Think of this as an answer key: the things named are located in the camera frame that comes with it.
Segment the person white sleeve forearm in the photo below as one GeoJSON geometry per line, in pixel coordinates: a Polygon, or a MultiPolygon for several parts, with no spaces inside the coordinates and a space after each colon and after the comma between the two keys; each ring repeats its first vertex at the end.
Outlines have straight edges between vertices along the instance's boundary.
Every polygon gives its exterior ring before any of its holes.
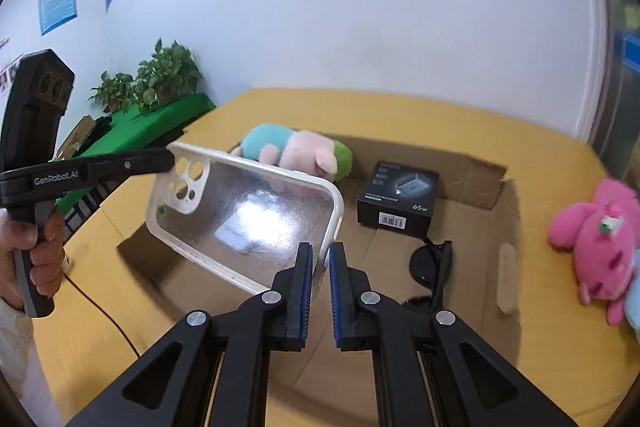
{"type": "Polygon", "coordinates": [[[1,372],[37,426],[64,426],[44,377],[32,319],[1,301],[1,372]]]}

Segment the person left hand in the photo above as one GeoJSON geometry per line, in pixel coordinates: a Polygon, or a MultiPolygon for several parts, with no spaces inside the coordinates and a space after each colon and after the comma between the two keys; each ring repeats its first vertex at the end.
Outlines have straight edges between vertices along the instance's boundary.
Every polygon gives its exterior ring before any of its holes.
{"type": "Polygon", "coordinates": [[[34,267],[29,277],[40,295],[52,298],[60,289],[65,251],[64,220],[58,211],[43,225],[39,239],[35,225],[11,220],[1,210],[1,299],[15,310],[24,310],[23,298],[15,275],[13,251],[27,251],[34,267]]]}

